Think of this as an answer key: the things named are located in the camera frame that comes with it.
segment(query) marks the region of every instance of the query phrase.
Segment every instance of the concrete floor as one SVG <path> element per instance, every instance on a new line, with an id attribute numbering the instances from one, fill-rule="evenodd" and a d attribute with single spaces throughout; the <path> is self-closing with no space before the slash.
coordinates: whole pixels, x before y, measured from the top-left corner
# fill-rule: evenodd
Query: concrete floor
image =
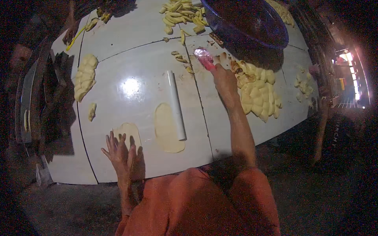
<path id="1" fill-rule="evenodd" d="M 277 203 L 282 234 L 335 234 L 356 189 L 354 175 L 309 173 L 264 145 L 257 153 Z M 41 235 L 113 235 L 121 217 L 119 201 L 116 184 L 32 184 L 18 196 Z"/>

